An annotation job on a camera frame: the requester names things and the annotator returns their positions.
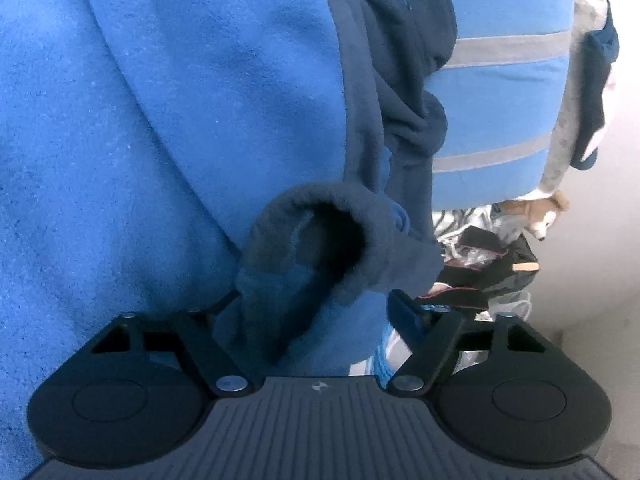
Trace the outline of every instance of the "wall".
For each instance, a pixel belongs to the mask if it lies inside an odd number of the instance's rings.
[[[634,302],[564,331],[562,349],[604,388],[612,424],[597,459],[620,480],[640,479],[640,308]]]
[[[592,170],[570,170],[572,206],[532,249],[530,322],[545,335],[640,297],[640,0],[610,0],[620,37],[618,113]]]

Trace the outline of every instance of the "gray strap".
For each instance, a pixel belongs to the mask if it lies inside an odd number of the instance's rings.
[[[448,173],[449,171],[477,170],[496,164],[513,162],[533,155],[548,148],[551,132],[526,140],[521,144],[506,146],[489,152],[469,153],[468,155],[436,156],[433,159],[433,173]]]
[[[570,43],[570,30],[530,36],[461,38],[456,41],[453,54],[443,70],[547,61],[567,56]]]

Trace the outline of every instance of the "brown teddy bear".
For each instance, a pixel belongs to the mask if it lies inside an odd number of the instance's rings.
[[[542,241],[560,213],[569,209],[569,202],[560,191],[556,191],[549,198],[507,200],[500,202],[498,207],[507,215],[525,216],[527,218],[525,229]]]

